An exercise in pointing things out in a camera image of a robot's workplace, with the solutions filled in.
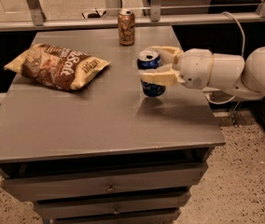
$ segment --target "brown can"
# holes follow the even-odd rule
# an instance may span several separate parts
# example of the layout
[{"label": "brown can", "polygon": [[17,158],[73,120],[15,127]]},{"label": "brown can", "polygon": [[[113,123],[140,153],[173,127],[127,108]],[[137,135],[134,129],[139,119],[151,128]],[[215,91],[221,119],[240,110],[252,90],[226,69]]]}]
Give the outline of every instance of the brown can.
[{"label": "brown can", "polygon": [[129,9],[122,9],[118,14],[119,43],[130,46],[134,43],[134,14]]}]

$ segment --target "desk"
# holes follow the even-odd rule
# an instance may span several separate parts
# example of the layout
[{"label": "desk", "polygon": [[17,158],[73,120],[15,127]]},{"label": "desk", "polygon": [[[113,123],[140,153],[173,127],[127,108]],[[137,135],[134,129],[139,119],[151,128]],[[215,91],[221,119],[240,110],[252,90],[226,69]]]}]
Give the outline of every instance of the desk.
[{"label": "desk", "polygon": [[178,47],[172,27],[136,28],[129,47],[117,29],[38,33],[34,43],[112,63],[74,92],[15,77],[0,106],[2,188],[57,224],[175,220],[225,140],[201,91],[143,94],[137,55]]}]

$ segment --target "drawer handle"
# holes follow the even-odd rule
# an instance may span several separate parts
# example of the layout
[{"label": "drawer handle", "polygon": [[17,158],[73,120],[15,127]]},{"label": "drawer handle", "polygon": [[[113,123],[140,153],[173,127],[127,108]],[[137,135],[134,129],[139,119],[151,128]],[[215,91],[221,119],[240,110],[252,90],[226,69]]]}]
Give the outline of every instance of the drawer handle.
[{"label": "drawer handle", "polygon": [[115,211],[113,212],[114,215],[119,215],[120,214],[120,211],[118,210],[118,208],[116,207],[115,208]]},{"label": "drawer handle", "polygon": [[114,193],[116,190],[113,188],[113,184],[110,183],[105,191],[107,193]]}]

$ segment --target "chip bag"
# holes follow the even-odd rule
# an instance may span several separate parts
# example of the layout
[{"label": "chip bag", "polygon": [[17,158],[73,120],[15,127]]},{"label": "chip bag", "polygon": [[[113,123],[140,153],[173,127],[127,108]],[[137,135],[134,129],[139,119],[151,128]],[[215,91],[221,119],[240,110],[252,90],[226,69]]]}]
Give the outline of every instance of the chip bag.
[{"label": "chip bag", "polygon": [[110,62],[48,44],[27,49],[4,66],[24,77],[58,90],[78,90],[88,84]]}]

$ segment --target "floor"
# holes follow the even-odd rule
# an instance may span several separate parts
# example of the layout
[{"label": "floor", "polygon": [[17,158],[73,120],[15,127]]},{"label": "floor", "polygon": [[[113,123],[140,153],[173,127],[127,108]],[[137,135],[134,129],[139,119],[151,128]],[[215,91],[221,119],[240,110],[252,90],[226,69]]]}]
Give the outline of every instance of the floor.
[{"label": "floor", "polygon": [[[104,8],[104,0],[40,0],[52,20],[81,19],[81,10]],[[124,0],[140,7],[140,0]],[[27,21],[25,0],[0,0],[0,21]],[[175,224],[265,223],[265,129],[242,109],[234,127],[227,112],[215,112],[227,144],[215,148],[209,168]],[[20,203],[0,189],[0,224],[41,224],[31,203]]]}]

